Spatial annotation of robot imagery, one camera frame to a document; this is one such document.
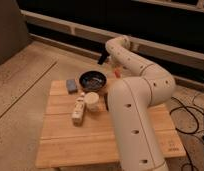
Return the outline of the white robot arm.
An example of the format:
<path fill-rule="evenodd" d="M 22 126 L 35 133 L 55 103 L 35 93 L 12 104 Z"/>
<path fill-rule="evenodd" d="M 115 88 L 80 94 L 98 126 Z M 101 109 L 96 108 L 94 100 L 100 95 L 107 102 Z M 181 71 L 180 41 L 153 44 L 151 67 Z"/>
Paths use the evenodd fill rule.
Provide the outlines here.
<path fill-rule="evenodd" d="M 124 171 L 169 171 L 152 127 L 148 108 L 171 98 L 173 76 L 160 65 L 130 51 L 130 41 L 119 36 L 106 42 L 110 57 L 133 75 L 108 90 L 121 167 Z"/>

